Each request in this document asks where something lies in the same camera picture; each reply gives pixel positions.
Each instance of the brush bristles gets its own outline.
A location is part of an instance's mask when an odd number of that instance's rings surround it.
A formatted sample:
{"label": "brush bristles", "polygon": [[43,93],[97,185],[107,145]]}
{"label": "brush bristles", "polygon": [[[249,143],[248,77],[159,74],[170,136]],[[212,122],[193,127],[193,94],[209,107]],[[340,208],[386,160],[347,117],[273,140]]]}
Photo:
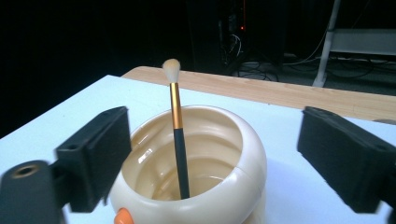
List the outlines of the brush bristles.
{"label": "brush bristles", "polygon": [[169,59],[163,63],[163,70],[170,83],[177,83],[180,63],[176,59]]}

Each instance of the black brush handle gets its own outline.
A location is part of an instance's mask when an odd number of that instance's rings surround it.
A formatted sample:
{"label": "black brush handle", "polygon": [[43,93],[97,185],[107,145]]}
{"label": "black brush handle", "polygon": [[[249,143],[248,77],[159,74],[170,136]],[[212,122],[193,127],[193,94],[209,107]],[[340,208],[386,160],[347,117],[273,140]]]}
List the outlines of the black brush handle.
{"label": "black brush handle", "polygon": [[190,188],[183,129],[174,129],[174,137],[180,197],[181,199],[187,199],[190,198]]}

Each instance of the dark wall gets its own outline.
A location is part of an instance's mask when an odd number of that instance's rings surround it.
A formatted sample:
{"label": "dark wall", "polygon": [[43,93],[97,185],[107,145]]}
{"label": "dark wall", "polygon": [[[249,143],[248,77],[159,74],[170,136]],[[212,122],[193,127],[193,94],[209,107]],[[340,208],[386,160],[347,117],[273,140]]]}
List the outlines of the dark wall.
{"label": "dark wall", "polygon": [[191,70],[186,17],[181,0],[4,1],[0,137],[105,75],[170,57]]}

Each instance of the screw hole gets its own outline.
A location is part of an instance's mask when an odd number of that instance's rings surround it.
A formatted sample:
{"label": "screw hole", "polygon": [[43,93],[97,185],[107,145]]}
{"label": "screw hole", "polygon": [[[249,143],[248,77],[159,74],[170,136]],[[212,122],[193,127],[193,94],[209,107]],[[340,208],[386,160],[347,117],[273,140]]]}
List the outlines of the screw hole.
{"label": "screw hole", "polygon": [[26,176],[32,175],[35,172],[38,171],[38,166],[37,165],[27,165],[27,166],[23,166],[20,169],[18,169],[14,174],[13,174],[13,178],[17,179],[17,178],[24,178]]}

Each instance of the gold brush ferrule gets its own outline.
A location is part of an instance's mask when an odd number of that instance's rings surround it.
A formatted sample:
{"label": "gold brush ferrule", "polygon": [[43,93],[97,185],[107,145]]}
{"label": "gold brush ferrule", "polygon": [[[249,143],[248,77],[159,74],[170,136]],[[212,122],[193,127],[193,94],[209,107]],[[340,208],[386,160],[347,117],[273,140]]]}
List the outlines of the gold brush ferrule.
{"label": "gold brush ferrule", "polygon": [[177,83],[171,83],[171,103],[174,129],[181,129],[183,128],[183,121],[181,119],[181,105]]}

